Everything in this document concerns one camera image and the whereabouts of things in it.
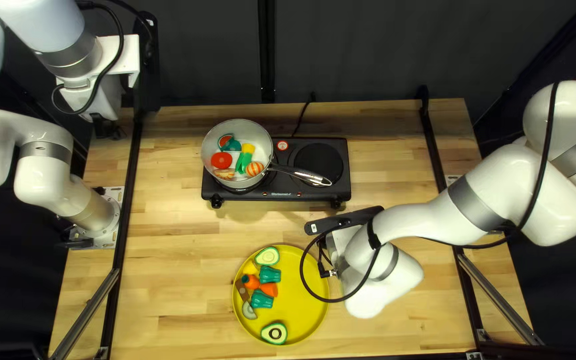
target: pot handle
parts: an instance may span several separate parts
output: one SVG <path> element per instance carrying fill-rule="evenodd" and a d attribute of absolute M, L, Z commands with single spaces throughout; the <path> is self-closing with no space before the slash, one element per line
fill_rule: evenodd
<path fill-rule="evenodd" d="M 304 170 L 302 168 L 296 168 L 296 167 L 287 167 L 284 165 L 279 165 L 277 163 L 270 163 L 270 166 L 268 166 L 268 171 L 279 171 L 279 172 L 283 172 L 286 173 L 290 176 L 294 176 L 298 179 L 304 180 L 307 183 L 311 183 L 315 186 L 330 186 L 332 185 L 332 182 L 330 180 L 328 180 L 327 178 L 325 178 L 324 176 L 321 176 L 315 172 L 312 171 L 308 171 L 308 170 Z"/>

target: orange toy food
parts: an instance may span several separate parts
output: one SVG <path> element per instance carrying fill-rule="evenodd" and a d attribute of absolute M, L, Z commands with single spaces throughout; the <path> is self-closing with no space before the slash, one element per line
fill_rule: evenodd
<path fill-rule="evenodd" d="M 224 180 L 231 180 L 235 176 L 235 169 L 233 168 L 218 168 L 212 172 L 215 176 Z"/>
<path fill-rule="evenodd" d="M 264 164 L 259 161 L 253 161 L 246 167 L 246 174 L 250 177 L 259 175 L 259 173 L 264 169 Z"/>
<path fill-rule="evenodd" d="M 259 289 L 264 292 L 266 295 L 270 295 L 272 297 L 277 297 L 277 283 L 276 282 L 267 282 L 265 284 L 259 285 Z"/>
<path fill-rule="evenodd" d="M 259 287 L 259 278 L 254 275 L 244 275 L 241 277 L 241 282 L 247 289 L 257 289 Z"/>

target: toy food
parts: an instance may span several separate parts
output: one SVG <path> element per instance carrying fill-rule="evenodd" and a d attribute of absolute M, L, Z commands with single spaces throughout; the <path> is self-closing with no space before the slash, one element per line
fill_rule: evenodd
<path fill-rule="evenodd" d="M 274 269 L 270 266 L 261 266 L 259 271 L 259 282 L 265 284 L 267 282 L 280 282 L 282 280 L 282 271 Z"/>
<path fill-rule="evenodd" d="M 267 282 L 265 284 L 260 284 L 259 289 L 261 291 L 263 291 L 264 294 L 270 295 L 272 297 L 277 297 L 277 295 L 279 295 L 279 292 L 277 291 L 277 283 L 276 282 Z"/>
<path fill-rule="evenodd" d="M 217 145 L 221 151 L 241 151 L 241 143 L 235 140 L 233 134 L 222 135 Z"/>
<path fill-rule="evenodd" d="M 244 274 L 256 274 L 258 271 L 259 269 L 255 266 L 255 263 L 252 261 L 247 262 L 243 269 Z"/>
<path fill-rule="evenodd" d="M 252 161 L 252 154 L 255 152 L 255 146 L 249 143 L 245 143 L 241 146 L 241 154 L 237 159 L 237 164 L 235 165 L 235 171 L 244 174 L 246 172 L 246 167 Z"/>
<path fill-rule="evenodd" d="M 246 174 L 250 177 L 259 175 L 264 169 L 264 164 L 259 161 L 253 161 L 246 167 Z"/>
<path fill-rule="evenodd" d="M 215 152 L 210 163 L 216 168 L 228 168 L 232 164 L 232 155 L 228 152 Z"/>
<path fill-rule="evenodd" d="M 250 306 L 250 303 L 244 301 L 244 304 L 241 306 L 241 313 L 244 314 L 246 319 L 254 320 L 257 318 L 257 314 L 255 314 L 255 310 Z"/>
<path fill-rule="evenodd" d="M 257 254 L 255 262 L 260 265 L 275 265 L 279 262 L 279 250 L 272 246 L 267 247 Z"/>
<path fill-rule="evenodd" d="M 244 275 L 241 277 L 241 282 L 244 283 L 246 289 L 257 289 L 259 287 L 259 279 L 254 275 Z"/>
<path fill-rule="evenodd" d="M 273 300 L 274 299 L 272 296 L 268 296 L 268 295 L 264 294 L 264 292 L 261 291 L 260 289 L 257 289 L 252 293 L 252 298 L 250 300 L 250 306 L 252 306 L 253 309 L 257 309 L 260 307 L 272 309 Z"/>
<path fill-rule="evenodd" d="M 231 168 L 218 168 L 217 170 L 213 170 L 212 173 L 224 180 L 231 180 L 233 176 L 235 176 L 235 170 Z"/>
<path fill-rule="evenodd" d="M 281 345 L 288 339 L 288 330 L 283 323 L 272 323 L 261 329 L 261 339 L 273 345 Z"/>

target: metal mounting plate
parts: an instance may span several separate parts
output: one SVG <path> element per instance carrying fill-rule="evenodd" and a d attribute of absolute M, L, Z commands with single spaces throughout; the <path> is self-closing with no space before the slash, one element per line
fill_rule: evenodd
<path fill-rule="evenodd" d="M 96 236 L 86 234 L 86 232 L 78 227 L 70 231 L 70 240 L 76 241 L 82 238 L 92 238 L 93 244 L 90 247 L 73 247 L 72 250 L 87 250 L 87 249 L 114 249 L 117 241 L 117 230 L 119 228 L 120 209 L 124 200 L 124 187 L 123 186 L 104 186 L 106 191 L 102 196 L 108 201 L 112 201 L 115 208 L 115 219 L 111 223 L 112 229 L 108 230 L 105 234 L 101 231 Z"/>

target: silver pot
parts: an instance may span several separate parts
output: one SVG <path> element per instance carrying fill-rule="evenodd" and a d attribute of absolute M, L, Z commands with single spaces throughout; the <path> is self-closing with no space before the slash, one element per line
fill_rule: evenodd
<path fill-rule="evenodd" d="M 235 172 L 232 180 L 222 179 L 215 176 L 213 171 L 216 169 L 211 164 L 212 155 L 220 152 L 218 141 L 220 137 L 226 134 L 233 134 L 235 139 L 240 143 L 250 143 L 255 146 L 255 152 L 252 155 L 252 161 L 258 161 L 264 165 L 264 169 L 256 176 L 249 177 Z M 235 166 L 239 152 L 228 151 L 232 155 L 232 165 Z M 217 181 L 233 189 L 245 189 L 261 181 L 267 171 L 281 171 L 290 176 L 297 177 L 307 183 L 315 186 L 330 186 L 332 182 L 312 171 L 287 167 L 279 165 L 273 161 L 273 140 L 261 125 L 246 119 L 232 119 L 224 121 L 213 127 L 204 137 L 202 143 L 202 161 L 208 173 Z"/>

